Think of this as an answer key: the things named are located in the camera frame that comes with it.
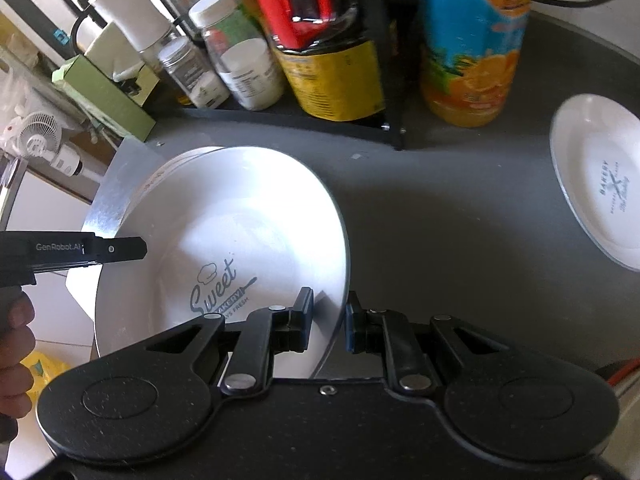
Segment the hand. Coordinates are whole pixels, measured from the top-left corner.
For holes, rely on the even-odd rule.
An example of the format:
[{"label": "hand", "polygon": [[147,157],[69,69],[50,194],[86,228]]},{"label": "hand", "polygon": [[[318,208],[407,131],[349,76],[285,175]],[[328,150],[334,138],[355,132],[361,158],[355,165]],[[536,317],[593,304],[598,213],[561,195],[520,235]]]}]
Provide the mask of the hand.
[{"label": "hand", "polygon": [[13,418],[22,418],[31,410],[26,392],[33,386],[33,376],[20,361],[36,346],[27,327],[34,316],[31,300],[23,293],[9,311],[11,330],[0,340],[0,413]]}]

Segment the screw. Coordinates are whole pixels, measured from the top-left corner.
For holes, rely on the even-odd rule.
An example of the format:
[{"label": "screw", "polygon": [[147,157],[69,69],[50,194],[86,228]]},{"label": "screw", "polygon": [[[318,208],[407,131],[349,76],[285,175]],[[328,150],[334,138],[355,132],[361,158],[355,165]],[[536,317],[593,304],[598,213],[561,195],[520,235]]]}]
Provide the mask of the screw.
[{"label": "screw", "polygon": [[334,396],[338,393],[338,388],[335,386],[331,386],[330,384],[326,384],[325,386],[320,386],[320,394],[325,396]]},{"label": "screw", "polygon": [[243,392],[254,385],[255,377],[249,374],[232,374],[225,378],[225,386],[232,392]]},{"label": "screw", "polygon": [[420,374],[405,375],[400,379],[400,386],[406,392],[420,392],[431,386],[431,379]]}]

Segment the power cord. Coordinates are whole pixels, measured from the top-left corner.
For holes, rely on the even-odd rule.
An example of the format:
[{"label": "power cord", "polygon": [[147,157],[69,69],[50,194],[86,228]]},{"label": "power cord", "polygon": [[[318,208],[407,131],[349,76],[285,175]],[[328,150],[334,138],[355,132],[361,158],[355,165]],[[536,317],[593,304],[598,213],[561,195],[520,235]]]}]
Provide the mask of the power cord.
[{"label": "power cord", "polygon": [[570,9],[586,9],[609,3],[611,0],[533,0],[539,4],[555,7],[568,7]]}]

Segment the yellow plastic bag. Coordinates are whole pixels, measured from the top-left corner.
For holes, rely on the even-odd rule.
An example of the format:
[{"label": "yellow plastic bag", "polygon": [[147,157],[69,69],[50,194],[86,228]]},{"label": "yellow plastic bag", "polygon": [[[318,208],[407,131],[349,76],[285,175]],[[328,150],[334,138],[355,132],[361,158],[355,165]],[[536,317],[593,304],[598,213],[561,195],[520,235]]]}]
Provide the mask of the yellow plastic bag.
[{"label": "yellow plastic bag", "polygon": [[27,395],[34,405],[44,390],[44,387],[61,373],[71,368],[68,364],[44,355],[37,350],[27,355],[27,357],[22,360],[22,364],[25,365],[31,371],[31,375],[33,375],[33,386],[31,390],[27,392]]}]

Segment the white bowl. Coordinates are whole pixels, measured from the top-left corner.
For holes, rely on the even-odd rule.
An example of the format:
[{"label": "white bowl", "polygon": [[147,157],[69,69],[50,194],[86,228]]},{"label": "white bowl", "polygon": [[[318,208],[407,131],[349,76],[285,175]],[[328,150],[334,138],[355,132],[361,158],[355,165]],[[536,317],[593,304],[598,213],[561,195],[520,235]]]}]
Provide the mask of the white bowl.
[{"label": "white bowl", "polygon": [[100,355],[207,312],[227,322],[314,290],[308,351],[276,357],[274,374],[308,378],[342,320],[346,231],[334,200],[303,164],[265,148],[196,156],[145,184],[118,236],[141,236],[144,260],[102,267],[95,303]]},{"label": "white bowl", "polygon": [[577,95],[556,112],[550,144],[580,225],[607,256],[640,270],[640,120],[606,97]]}]

